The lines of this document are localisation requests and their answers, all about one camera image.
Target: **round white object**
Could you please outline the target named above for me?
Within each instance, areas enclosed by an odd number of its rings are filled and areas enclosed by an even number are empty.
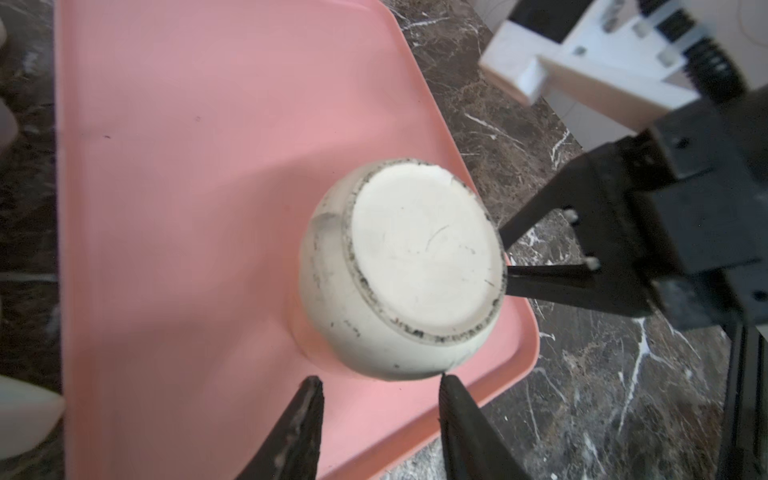
[[[300,251],[307,321],[344,365],[380,379],[425,378],[466,361],[488,338],[506,283],[502,243],[477,195],[413,159],[340,180]]]

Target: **pink tray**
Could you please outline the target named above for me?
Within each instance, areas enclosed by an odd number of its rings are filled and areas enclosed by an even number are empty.
[[[439,379],[324,373],[284,320],[306,223],[344,174],[408,156],[471,183],[387,9],[56,11],[68,478],[234,478],[310,374],[325,382],[321,477],[373,477],[433,439]],[[530,306],[507,298],[456,373],[482,404],[537,357]]]

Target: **black cable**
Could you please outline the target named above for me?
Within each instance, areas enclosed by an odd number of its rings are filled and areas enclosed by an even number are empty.
[[[637,0],[644,17],[647,17],[667,0]],[[674,42],[691,30],[696,22],[684,9],[679,9],[657,25],[657,30]],[[683,55],[688,60],[685,73],[703,97],[721,104],[746,93],[746,83],[741,72],[722,48],[711,38],[704,37],[691,45]]]

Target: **marble countertop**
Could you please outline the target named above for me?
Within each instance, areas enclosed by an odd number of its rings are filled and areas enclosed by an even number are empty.
[[[461,0],[386,0],[411,46],[479,193],[498,224],[581,153],[544,102],[522,108],[481,78],[491,38]],[[11,41],[0,94],[22,133],[0,159],[0,374],[61,391],[56,271],[52,2],[0,0]],[[518,264],[580,252],[552,214],[511,249]],[[729,341],[718,329],[672,330],[532,301],[541,329],[534,371],[483,408],[532,478],[713,478]],[[63,478],[61,429],[0,462],[6,478]],[[444,478],[439,441],[385,478]]]

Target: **white cup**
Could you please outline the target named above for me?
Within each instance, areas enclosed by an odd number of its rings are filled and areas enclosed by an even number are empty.
[[[506,283],[501,239],[475,192],[425,162],[367,164],[315,210],[300,249],[306,315],[291,328],[321,367],[421,379],[480,348]]]

